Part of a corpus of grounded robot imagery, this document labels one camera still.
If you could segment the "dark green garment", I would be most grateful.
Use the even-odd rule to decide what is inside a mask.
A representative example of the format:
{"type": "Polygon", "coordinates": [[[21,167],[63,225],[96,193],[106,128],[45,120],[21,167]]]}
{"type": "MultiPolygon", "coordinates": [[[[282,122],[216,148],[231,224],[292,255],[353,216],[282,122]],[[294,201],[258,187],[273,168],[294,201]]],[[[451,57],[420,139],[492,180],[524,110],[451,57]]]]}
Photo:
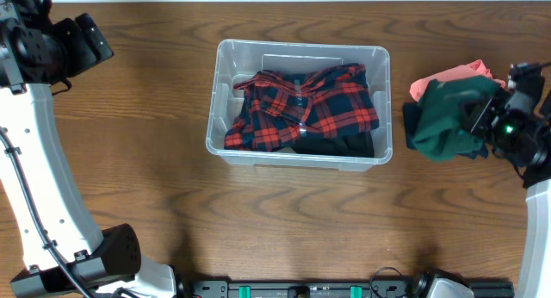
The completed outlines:
{"type": "Polygon", "coordinates": [[[484,141],[462,129],[461,106],[465,102],[492,96],[500,89],[500,84],[483,76],[448,82],[430,81],[417,102],[422,114],[413,137],[416,150],[437,162],[456,156],[487,157],[484,141]]]}

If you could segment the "black garment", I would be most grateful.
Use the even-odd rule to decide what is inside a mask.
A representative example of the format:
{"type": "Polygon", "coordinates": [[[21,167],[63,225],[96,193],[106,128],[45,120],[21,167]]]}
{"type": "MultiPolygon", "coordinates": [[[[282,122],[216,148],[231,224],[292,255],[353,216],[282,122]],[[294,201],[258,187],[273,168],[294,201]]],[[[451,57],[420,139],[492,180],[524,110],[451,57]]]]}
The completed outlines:
{"type": "Polygon", "coordinates": [[[369,132],[336,139],[301,138],[291,148],[299,154],[359,158],[373,158],[375,156],[374,144],[369,132]]]}

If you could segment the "red navy plaid shirt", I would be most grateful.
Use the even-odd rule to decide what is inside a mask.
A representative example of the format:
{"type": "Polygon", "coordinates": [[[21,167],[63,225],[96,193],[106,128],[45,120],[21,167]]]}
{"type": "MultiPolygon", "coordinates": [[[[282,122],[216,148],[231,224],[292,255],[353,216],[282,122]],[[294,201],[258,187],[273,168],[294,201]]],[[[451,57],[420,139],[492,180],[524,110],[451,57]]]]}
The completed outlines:
{"type": "Polygon", "coordinates": [[[325,143],[380,126],[363,64],[306,74],[264,70],[234,88],[244,101],[225,134],[227,150],[276,152],[299,140],[325,143]]]}

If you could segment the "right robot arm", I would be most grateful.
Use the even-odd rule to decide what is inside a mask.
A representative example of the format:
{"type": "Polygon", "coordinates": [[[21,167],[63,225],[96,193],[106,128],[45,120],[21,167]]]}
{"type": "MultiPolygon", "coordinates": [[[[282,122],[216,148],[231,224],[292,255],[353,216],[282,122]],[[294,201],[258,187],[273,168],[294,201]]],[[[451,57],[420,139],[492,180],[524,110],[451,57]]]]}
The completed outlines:
{"type": "Polygon", "coordinates": [[[550,96],[542,71],[549,63],[511,65],[508,85],[461,107],[461,127],[509,161],[526,189],[528,225],[516,297],[550,296],[550,96]]]}

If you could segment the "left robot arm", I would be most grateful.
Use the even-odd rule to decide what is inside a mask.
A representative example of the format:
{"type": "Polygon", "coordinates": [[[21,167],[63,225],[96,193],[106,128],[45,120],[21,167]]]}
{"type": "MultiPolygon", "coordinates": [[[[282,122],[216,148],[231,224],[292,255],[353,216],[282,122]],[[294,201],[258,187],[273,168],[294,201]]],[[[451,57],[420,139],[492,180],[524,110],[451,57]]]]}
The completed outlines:
{"type": "Polygon", "coordinates": [[[128,224],[85,207],[53,113],[56,84],[113,56],[88,14],[52,22],[52,0],[1,0],[1,183],[20,231],[18,297],[174,297],[174,270],[145,257],[128,224]]]}

